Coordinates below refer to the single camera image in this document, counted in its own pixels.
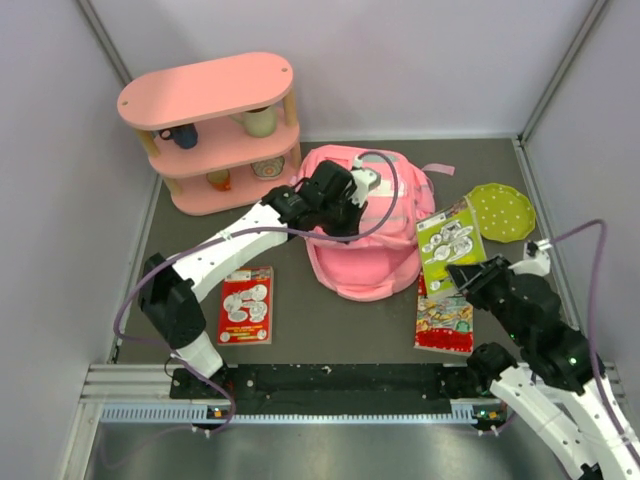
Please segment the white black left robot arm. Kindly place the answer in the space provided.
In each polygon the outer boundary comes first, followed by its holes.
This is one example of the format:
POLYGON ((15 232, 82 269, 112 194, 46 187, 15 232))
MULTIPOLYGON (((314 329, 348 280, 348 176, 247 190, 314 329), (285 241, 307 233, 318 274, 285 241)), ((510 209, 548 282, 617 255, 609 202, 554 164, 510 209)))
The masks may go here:
POLYGON ((295 185, 277 186, 248 212, 196 248, 145 263, 138 305, 174 355, 193 370, 205 396, 226 387, 224 361, 206 332, 200 303, 228 275, 261 253, 316 228, 337 237, 358 235, 367 197, 380 183, 375 171, 321 162, 295 185))

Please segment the red colourful comic book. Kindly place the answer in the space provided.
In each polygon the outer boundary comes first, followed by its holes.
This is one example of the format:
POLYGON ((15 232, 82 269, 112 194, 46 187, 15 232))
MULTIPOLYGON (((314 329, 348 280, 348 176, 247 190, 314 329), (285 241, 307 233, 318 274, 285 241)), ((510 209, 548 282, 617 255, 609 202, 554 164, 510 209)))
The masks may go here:
POLYGON ((473 307, 460 296, 430 300, 418 276, 414 348, 469 356, 474 349, 473 307))

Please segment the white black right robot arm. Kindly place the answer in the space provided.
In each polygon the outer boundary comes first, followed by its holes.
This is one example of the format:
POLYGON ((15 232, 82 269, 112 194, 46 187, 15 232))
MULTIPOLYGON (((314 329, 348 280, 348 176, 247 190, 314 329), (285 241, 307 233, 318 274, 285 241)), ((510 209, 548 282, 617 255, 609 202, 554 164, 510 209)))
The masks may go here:
POLYGON ((506 403, 546 444, 572 479, 636 479, 639 439, 614 399, 604 364, 587 338, 561 318, 545 252, 516 263, 498 255, 446 268, 456 290, 491 313, 526 362, 498 343, 476 347, 467 384, 506 403))

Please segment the pink student backpack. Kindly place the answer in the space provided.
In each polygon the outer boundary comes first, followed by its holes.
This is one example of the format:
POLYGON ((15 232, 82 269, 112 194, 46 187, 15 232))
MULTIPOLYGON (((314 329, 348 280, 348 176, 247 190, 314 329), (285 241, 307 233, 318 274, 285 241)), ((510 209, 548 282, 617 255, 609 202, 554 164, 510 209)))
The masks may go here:
POLYGON ((311 176, 323 160, 349 169, 358 159, 381 178, 368 194, 359 230, 374 227, 386 213, 390 217, 376 232, 357 241, 307 238, 305 244, 322 285, 343 298, 372 302, 406 289, 422 271, 415 224, 435 212, 434 186, 427 174, 453 175, 455 168, 438 163, 419 168, 398 152, 368 153, 364 148, 324 145, 306 155, 298 176, 311 176))

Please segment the green cover paperback book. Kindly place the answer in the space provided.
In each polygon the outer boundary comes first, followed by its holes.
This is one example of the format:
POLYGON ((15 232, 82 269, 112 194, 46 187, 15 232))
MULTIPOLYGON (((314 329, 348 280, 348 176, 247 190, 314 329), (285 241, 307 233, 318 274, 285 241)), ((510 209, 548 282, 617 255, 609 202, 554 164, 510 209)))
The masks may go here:
POLYGON ((446 267, 487 259, 475 211, 466 197, 416 223, 426 295, 434 300, 457 290, 446 267))

